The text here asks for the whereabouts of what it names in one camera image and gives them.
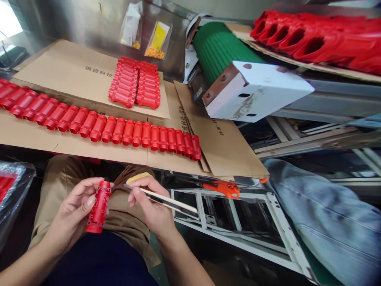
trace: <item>plastic bag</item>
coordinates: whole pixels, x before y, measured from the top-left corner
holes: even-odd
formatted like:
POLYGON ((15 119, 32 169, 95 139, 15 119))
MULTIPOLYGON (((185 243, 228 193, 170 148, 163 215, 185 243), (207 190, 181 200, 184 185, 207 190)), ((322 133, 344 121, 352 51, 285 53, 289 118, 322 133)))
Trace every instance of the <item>plastic bag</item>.
POLYGON ((140 42, 142 38, 142 16, 142 1, 139 1, 138 3, 132 1, 128 5, 126 15, 124 16, 122 28, 119 34, 119 43, 137 50, 140 49, 140 42))
POLYGON ((0 161, 0 252, 35 175, 31 164, 0 161))
POLYGON ((165 24, 163 22, 156 21, 156 25, 152 31, 151 39, 144 55, 151 58, 164 60, 171 33, 172 24, 165 24))

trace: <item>yellow label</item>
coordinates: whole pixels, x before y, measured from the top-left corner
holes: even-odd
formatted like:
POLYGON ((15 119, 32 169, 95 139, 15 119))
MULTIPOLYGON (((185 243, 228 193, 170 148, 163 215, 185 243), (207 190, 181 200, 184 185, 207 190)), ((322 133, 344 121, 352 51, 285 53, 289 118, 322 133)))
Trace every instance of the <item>yellow label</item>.
POLYGON ((163 45, 163 42, 165 39, 165 35, 166 35, 165 30, 158 23, 156 26, 154 38, 152 40, 152 47, 158 52, 162 48, 162 45, 163 45))

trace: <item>green conveyor belt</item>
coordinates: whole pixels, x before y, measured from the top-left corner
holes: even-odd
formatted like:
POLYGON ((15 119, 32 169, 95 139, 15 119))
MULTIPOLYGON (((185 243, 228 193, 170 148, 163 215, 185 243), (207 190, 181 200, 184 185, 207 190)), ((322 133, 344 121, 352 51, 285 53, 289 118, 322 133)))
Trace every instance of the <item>green conveyor belt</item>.
POLYGON ((202 26, 193 39, 193 46, 209 85, 234 60, 266 63, 222 22, 210 22, 202 26))

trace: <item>right hand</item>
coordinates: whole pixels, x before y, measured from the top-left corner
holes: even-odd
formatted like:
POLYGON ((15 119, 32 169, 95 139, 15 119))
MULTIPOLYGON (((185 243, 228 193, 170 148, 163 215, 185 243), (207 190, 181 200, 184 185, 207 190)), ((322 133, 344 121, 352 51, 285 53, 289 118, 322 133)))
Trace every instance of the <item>right hand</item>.
POLYGON ((171 198, 168 191, 151 176, 143 177, 130 183, 129 186, 132 188, 128 197, 130 207, 133 207, 138 202, 143 209, 149 229, 156 234, 161 242, 171 243, 179 234, 173 221, 172 210, 162 204, 151 201, 138 187, 149 189, 154 193, 171 198))

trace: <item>red plastic parts pile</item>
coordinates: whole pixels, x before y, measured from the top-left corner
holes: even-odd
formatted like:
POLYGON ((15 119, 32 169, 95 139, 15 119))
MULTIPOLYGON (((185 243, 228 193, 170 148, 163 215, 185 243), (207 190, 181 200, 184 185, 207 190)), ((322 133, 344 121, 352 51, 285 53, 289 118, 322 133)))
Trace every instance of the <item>red plastic parts pile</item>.
POLYGON ((158 66, 121 57, 108 97, 112 102, 119 102, 127 108, 131 108, 134 102, 139 106, 158 108, 160 106, 158 66))
POLYGON ((4 108, 19 119, 34 121, 49 130, 70 131, 90 138, 92 142, 122 143, 124 146, 151 147, 152 151, 177 153, 194 161, 201 159, 200 142, 197 135, 173 128, 151 126, 150 123, 106 117, 95 111, 77 106, 68 106, 46 94, 38 94, 28 87, 19 87, 0 79, 0 108, 4 108))
POLYGON ((381 75, 381 19, 265 11, 250 36, 302 62, 381 75))

